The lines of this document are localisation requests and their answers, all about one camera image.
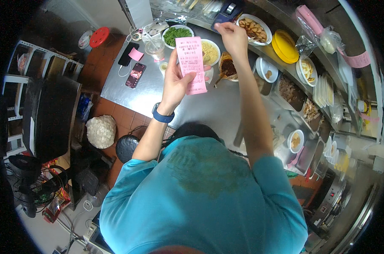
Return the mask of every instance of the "bowl of chopped green onion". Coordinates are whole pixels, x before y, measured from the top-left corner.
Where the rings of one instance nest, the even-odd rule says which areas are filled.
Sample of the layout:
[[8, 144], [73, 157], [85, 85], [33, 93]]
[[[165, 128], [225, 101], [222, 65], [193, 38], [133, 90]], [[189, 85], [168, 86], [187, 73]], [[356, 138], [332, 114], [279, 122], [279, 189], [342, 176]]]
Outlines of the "bowl of chopped green onion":
[[175, 48], [175, 38], [183, 37], [194, 37], [192, 29], [184, 25], [174, 25], [165, 29], [162, 33], [162, 40], [164, 41], [165, 46], [168, 48]]

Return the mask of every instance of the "yellow lid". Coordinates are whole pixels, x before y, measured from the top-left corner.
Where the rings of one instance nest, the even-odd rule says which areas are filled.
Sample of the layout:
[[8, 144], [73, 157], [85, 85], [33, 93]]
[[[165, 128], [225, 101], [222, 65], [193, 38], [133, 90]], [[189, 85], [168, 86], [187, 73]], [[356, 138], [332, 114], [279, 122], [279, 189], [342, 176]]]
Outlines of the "yellow lid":
[[287, 32], [277, 30], [273, 36], [271, 45], [282, 61], [288, 64], [293, 64], [298, 61], [299, 53], [295, 47], [295, 42]]

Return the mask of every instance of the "hand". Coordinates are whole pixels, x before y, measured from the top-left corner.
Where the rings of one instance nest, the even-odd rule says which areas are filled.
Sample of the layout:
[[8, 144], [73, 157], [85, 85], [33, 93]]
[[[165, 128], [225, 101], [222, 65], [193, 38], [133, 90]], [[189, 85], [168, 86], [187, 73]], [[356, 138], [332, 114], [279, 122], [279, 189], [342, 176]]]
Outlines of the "hand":
[[248, 58], [248, 37], [246, 30], [231, 22], [215, 23], [215, 29], [222, 35], [223, 44], [233, 60]]
[[[177, 64], [177, 49], [175, 48], [169, 57], [168, 67], [165, 70], [164, 92], [162, 101], [157, 108], [157, 112], [161, 115], [171, 115], [175, 108], [181, 103], [186, 93], [186, 87], [195, 76], [195, 72], [190, 72], [182, 77], [181, 67]], [[210, 70], [210, 66], [203, 67], [204, 71]]]

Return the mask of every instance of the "black stool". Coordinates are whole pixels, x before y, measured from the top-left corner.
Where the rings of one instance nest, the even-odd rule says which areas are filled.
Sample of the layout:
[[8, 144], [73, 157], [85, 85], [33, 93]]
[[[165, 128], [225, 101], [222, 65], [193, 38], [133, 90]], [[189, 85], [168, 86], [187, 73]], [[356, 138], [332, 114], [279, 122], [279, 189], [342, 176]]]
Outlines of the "black stool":
[[118, 159], [122, 163], [126, 163], [131, 160], [134, 150], [137, 147], [140, 139], [134, 135], [128, 134], [117, 140], [116, 144], [116, 154]]

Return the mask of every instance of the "blue watch strap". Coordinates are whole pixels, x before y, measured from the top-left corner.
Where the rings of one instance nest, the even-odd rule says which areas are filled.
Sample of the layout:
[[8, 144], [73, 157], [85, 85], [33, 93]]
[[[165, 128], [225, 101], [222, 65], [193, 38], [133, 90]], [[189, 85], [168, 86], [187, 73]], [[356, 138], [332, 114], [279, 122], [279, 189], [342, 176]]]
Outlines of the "blue watch strap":
[[161, 115], [157, 112], [157, 108], [158, 107], [155, 107], [153, 110], [155, 120], [160, 121], [161, 123], [170, 123], [174, 119], [175, 113], [172, 113], [172, 115]]

